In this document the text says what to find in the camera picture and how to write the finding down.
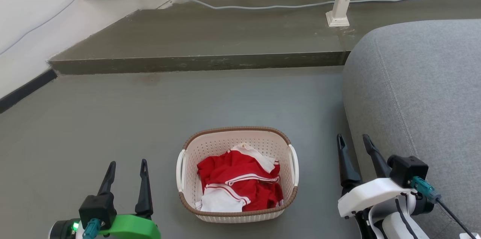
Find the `teal connector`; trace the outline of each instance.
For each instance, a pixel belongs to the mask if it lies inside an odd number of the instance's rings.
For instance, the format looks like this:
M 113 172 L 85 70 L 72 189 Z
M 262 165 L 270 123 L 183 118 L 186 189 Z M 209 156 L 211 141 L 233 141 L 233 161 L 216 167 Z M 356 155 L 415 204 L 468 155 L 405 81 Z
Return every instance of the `teal connector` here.
M 92 218 L 87 227 L 85 228 L 85 232 L 82 234 L 83 239 L 94 239 L 98 232 L 100 232 L 101 224 L 98 218 Z
M 436 199 L 441 199 L 441 194 L 419 176 L 413 177 L 413 179 L 411 180 L 411 187 L 426 196 L 430 203 L 436 204 L 438 203 Z

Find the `white cable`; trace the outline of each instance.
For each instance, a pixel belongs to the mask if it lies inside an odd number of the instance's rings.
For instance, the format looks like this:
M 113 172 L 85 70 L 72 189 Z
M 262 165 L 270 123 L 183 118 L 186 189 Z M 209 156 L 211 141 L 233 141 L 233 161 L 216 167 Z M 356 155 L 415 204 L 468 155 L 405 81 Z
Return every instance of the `white cable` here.
M 298 6 L 286 6 L 286 5 L 274 5 L 274 6 L 266 6 L 266 7 L 243 7 L 243 6 L 212 6 L 207 3 L 198 0 L 188 0 L 198 4 L 202 4 L 206 7 L 209 7 L 214 10 L 222 10 L 222 9 L 243 9 L 243 10 L 266 10 L 266 9 L 274 9 L 274 8 L 289 8 L 289 9 L 297 9 L 297 8 L 306 8 L 312 6 L 321 6 L 325 4 L 333 4 L 335 1 L 326 1 L 321 3 L 314 3 L 314 4 L 306 4 L 306 5 L 298 5 Z M 362 2 L 398 2 L 403 0 L 352 0 L 350 3 L 362 3 Z
M 33 29 L 29 30 L 28 32 L 24 33 L 24 34 L 22 35 L 22 37 L 19 37 L 19 39 L 16 40 L 13 44 L 9 45 L 7 48 L 5 48 L 4 50 L 2 50 L 2 51 L 0 52 L 0 56 L 1 56 L 3 53 L 7 52 L 11 47 L 13 47 L 14 45 L 16 45 L 16 44 L 17 44 L 20 40 L 22 40 L 27 34 L 31 33 L 32 31 L 34 31 L 34 30 L 36 30 L 36 29 L 38 29 L 38 28 L 40 28 L 41 26 L 45 25 L 45 23 L 47 23 L 48 21 L 54 19 L 54 18 L 55 18 L 56 16 L 58 16 L 61 12 L 63 12 L 65 9 L 67 9 L 68 6 L 70 6 L 72 3 L 74 3 L 74 1 L 75 1 L 75 0 L 72 0 L 69 4 L 67 4 L 67 6 L 65 6 L 64 8 L 62 8 L 62 10 L 60 10 L 60 11 L 59 11 L 58 13 L 56 13 L 54 16 L 52 16 L 51 18 L 49 18 L 47 21 L 41 23 L 40 25 L 38 25 L 38 26 L 34 27 Z

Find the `black cable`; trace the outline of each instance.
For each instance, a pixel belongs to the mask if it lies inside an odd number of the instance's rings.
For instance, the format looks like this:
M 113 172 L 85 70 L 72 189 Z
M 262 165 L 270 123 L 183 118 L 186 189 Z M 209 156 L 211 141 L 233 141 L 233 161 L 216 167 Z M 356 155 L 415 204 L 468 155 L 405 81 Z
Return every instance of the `black cable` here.
M 399 205 L 398 198 L 396 198 L 396 208 L 397 208 L 397 211 L 399 212 L 399 215 L 401 215 L 401 219 L 404 222 L 404 225 L 406 225 L 406 228 L 409 231 L 409 233 L 414 237 L 414 239 L 418 239 L 416 234 L 414 233 L 413 229 L 411 228 L 411 225 L 409 225 L 406 218 L 404 217 L 404 213 L 401 210 L 401 206 Z
M 452 211 L 439 199 L 436 198 L 436 201 L 445 209 L 445 211 L 454 219 L 455 222 L 457 222 L 462 229 L 472 238 L 476 239 L 474 235 L 462 224 L 462 222 L 452 213 Z

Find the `white wall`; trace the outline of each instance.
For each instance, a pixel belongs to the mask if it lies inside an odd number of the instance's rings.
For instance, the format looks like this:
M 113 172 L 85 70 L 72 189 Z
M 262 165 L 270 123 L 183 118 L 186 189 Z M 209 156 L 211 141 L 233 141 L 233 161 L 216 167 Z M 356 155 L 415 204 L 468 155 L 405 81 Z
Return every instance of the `white wall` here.
M 71 0 L 0 0 L 0 50 Z M 140 8 L 167 0 L 77 0 L 0 56 L 0 98 L 48 69 L 46 61 Z

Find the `brown basket rim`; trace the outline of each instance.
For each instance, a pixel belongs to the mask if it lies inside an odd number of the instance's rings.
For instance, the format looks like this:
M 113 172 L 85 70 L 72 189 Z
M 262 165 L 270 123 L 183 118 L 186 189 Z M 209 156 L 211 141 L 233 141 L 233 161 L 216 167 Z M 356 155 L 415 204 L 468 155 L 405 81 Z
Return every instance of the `brown basket rim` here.
M 271 128 L 271 127 L 261 127 L 261 126 L 237 126 L 237 127 L 222 127 L 222 128 L 215 128 L 215 129 L 209 129 L 209 130 L 204 130 L 200 131 L 198 133 L 195 133 L 192 135 L 184 144 L 183 149 L 187 150 L 187 147 L 189 144 L 197 137 L 206 135 L 208 133 L 220 133 L 220 132 L 229 132 L 229 131 L 267 131 L 267 132 L 272 132 L 275 133 L 279 136 L 281 136 L 285 142 L 289 145 L 290 140 L 287 138 L 287 136 L 282 133 L 281 131 Z M 297 186 L 294 186 L 292 189 L 292 194 L 290 195 L 289 199 L 287 201 L 284 201 L 284 204 L 275 207 L 275 208 L 270 208 L 270 209 L 265 209 L 265 210 L 253 210 L 249 212 L 239 212 L 239 213 L 218 213 L 218 212 L 202 212 L 200 210 L 192 208 L 188 203 L 187 200 L 185 199 L 184 193 L 181 191 L 179 192 L 179 198 L 184 207 L 189 210 L 191 213 L 194 213 L 196 215 L 201 215 L 201 216 L 215 216 L 215 217 L 233 217 L 233 216 L 251 216 L 251 215 L 264 215 L 266 213 L 276 213 L 279 211 L 282 211 L 286 209 L 293 201 L 294 198 L 297 195 Z

